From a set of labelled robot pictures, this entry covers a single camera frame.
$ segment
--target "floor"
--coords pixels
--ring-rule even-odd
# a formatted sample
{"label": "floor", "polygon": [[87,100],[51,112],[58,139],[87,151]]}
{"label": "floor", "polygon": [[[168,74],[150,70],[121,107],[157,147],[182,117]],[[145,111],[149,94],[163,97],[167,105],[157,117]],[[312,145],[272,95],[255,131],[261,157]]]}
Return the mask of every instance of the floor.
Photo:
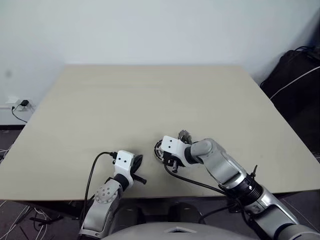
{"label": "floor", "polygon": [[[19,130],[0,130],[0,149],[8,149],[11,144],[18,137]],[[207,200],[185,198],[184,202],[190,203],[197,207],[197,209],[205,214],[213,209],[225,206],[224,200]],[[282,198],[281,201],[295,214],[300,223],[320,230],[320,191],[300,192],[291,196]],[[8,232],[12,223],[15,221],[21,210],[25,205],[7,201],[0,201],[0,240],[5,239],[2,236]],[[162,205],[155,203],[142,203],[145,214],[159,214],[163,209],[169,208],[169,203]],[[29,220],[34,217],[35,211],[32,210],[30,214],[16,226],[7,236],[7,240],[31,240],[36,239],[38,232],[34,229],[33,221]],[[257,235],[249,229],[243,222],[241,215],[238,213],[229,213],[227,210],[218,212],[206,218],[206,224],[227,229],[239,234],[258,239]],[[47,227],[46,233],[43,237],[44,229],[40,232],[38,240],[69,240],[76,239],[79,231],[79,224],[77,220],[64,218]]]}

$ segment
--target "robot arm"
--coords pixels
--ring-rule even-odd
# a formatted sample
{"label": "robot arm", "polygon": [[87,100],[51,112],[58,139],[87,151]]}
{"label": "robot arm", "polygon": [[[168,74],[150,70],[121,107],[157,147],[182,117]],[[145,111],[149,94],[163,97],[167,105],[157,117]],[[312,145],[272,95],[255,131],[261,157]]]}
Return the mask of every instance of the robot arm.
{"label": "robot arm", "polygon": [[250,216],[250,226],[263,239],[307,239],[303,233],[316,233],[299,225],[297,218],[265,187],[258,184],[254,175],[247,172],[211,138],[193,144],[164,136],[161,143],[165,162],[177,171],[178,166],[192,167],[203,164],[226,194],[237,199]]}
{"label": "robot arm", "polygon": [[93,204],[79,231],[79,239],[102,239],[109,235],[110,223],[123,192],[133,186],[134,180],[146,183],[145,179],[134,174],[141,164],[142,157],[124,150],[117,153],[113,178],[109,178],[95,192]]}

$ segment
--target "black bag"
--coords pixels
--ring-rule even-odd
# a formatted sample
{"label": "black bag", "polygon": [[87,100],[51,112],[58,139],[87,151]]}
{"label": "black bag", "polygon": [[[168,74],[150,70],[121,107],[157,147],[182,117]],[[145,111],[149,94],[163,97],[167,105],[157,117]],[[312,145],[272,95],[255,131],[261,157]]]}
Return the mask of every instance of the black bag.
{"label": "black bag", "polygon": [[313,48],[290,50],[280,58],[272,73],[260,85],[276,109],[314,153],[320,152],[320,68],[315,69],[319,66],[319,54]]}

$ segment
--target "white wall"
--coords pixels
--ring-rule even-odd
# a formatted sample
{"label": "white wall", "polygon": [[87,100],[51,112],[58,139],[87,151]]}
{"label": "white wall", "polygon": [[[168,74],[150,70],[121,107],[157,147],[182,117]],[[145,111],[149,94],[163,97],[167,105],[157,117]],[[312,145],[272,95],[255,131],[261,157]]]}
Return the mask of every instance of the white wall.
{"label": "white wall", "polygon": [[[14,96],[39,104],[65,63],[238,64],[260,83],[308,43],[319,9],[319,0],[1,0],[0,106]],[[21,122],[0,109],[6,124]]]}

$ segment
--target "beige tabletop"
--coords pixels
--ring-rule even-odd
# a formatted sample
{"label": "beige tabletop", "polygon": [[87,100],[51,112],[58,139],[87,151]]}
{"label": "beige tabletop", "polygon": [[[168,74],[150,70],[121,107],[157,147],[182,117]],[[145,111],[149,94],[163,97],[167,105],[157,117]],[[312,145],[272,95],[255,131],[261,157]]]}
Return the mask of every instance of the beige tabletop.
{"label": "beige tabletop", "polygon": [[[103,151],[143,154],[124,197],[217,196],[176,179],[154,157],[164,135],[213,138],[273,193],[320,188],[320,164],[238,66],[69,65],[0,165],[0,199],[80,200]],[[90,192],[112,177],[99,159]],[[202,165],[179,174],[217,186]]]}

